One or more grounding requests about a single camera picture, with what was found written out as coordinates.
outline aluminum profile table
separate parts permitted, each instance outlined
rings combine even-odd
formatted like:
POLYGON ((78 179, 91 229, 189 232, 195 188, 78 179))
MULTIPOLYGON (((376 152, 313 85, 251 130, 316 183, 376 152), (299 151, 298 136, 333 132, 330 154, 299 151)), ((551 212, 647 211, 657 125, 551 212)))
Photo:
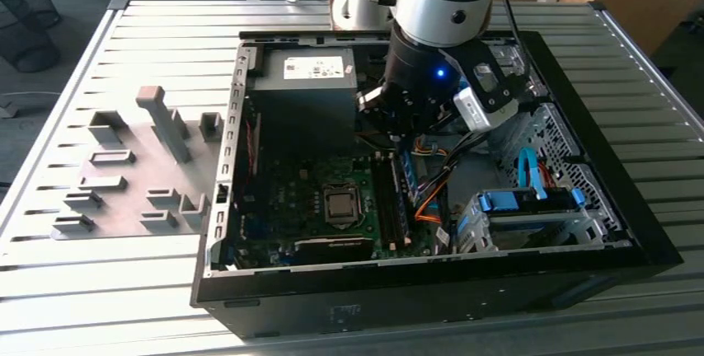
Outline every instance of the aluminum profile table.
MULTIPOLYGON (((545 37, 683 265, 564 311, 243 344, 189 305, 198 235, 55 241, 27 207, 62 206, 62 194, 38 185, 75 181, 76 167, 50 164, 95 144, 68 127, 95 109, 96 91, 108 105, 135 94, 126 85, 158 83, 171 108, 222 110, 238 33, 328 30, 328 4, 131 2, 104 15, 0 207, 0 353, 703 354, 702 121, 607 12, 555 4, 515 11, 523 29, 545 37)), ((504 7, 493 13, 493 27, 508 28, 504 7)))

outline motherboard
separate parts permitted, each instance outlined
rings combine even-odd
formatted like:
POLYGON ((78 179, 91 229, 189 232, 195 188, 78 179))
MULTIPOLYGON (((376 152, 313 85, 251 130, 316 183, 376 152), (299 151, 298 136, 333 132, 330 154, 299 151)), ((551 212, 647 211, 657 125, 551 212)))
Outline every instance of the motherboard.
POLYGON ((432 223, 409 232, 398 214, 381 220, 397 211, 396 191, 390 200, 380 195, 386 194, 380 187, 384 163, 389 158, 373 155, 263 162, 259 182, 267 202, 241 216, 241 265, 265 268, 430 255, 432 223))

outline white sticker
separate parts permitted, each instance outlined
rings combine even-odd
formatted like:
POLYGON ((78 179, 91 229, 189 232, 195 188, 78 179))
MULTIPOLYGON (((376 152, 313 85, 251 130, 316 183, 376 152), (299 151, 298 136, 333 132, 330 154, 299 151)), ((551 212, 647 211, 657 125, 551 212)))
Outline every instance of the white sticker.
POLYGON ((442 244, 448 246, 450 243, 450 236, 448 235, 442 227, 438 227, 438 231, 436 231, 436 236, 438 237, 442 244))
POLYGON ((342 57, 289 57, 283 63, 283 79, 344 78, 342 57))

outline blue latch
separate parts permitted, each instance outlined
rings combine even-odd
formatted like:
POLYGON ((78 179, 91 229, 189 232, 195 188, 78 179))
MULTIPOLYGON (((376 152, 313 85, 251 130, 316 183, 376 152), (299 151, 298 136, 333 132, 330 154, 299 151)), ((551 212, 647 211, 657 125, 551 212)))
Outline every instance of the blue latch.
POLYGON ((492 210, 519 210, 519 200, 513 191, 490 191, 486 193, 492 210))
POLYGON ((486 198, 486 195, 480 195, 480 205, 482 205, 482 212, 490 212, 492 210, 492 203, 489 202, 489 198, 486 198))
POLYGON ((572 198, 575 198, 575 202, 579 206, 587 205, 587 197, 584 196, 584 192, 581 189, 572 189, 572 198))

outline floor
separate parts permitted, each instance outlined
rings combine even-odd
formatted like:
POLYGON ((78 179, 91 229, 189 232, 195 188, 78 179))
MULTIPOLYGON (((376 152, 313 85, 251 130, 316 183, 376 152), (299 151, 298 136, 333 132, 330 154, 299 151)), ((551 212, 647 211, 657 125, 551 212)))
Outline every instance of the floor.
MULTIPOLYGON (((64 20, 50 30, 62 52, 58 66, 36 74, 18 73, 0 61, 0 95, 19 91, 60 92, 72 74, 84 46, 108 6, 110 0, 54 0, 64 20)), ((680 93, 700 113, 704 113, 704 34, 692 35, 678 29, 653 56, 657 66, 672 72, 670 78, 680 93)), ((12 96, 20 108, 14 119, 0 120, 0 182, 14 180, 28 150, 54 107, 55 96, 12 96)))

